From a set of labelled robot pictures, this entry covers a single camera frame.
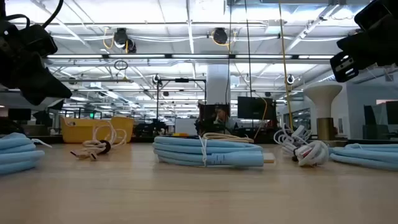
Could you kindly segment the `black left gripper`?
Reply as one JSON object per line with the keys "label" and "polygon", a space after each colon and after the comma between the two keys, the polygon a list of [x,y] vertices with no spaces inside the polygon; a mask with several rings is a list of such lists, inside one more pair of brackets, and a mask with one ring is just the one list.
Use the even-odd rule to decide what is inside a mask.
{"label": "black left gripper", "polygon": [[70,98],[72,92],[44,68],[38,51],[29,47],[29,31],[1,21],[1,84],[18,88],[32,105],[44,99]]}

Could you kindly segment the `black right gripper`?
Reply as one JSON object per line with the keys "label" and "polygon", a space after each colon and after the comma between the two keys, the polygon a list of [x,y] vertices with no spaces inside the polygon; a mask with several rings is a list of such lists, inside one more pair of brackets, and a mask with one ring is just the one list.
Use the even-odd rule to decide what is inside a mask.
{"label": "black right gripper", "polygon": [[338,83],[358,76],[358,69],[373,64],[380,67],[397,64],[397,29],[369,29],[341,39],[337,46],[343,51],[330,59]]}

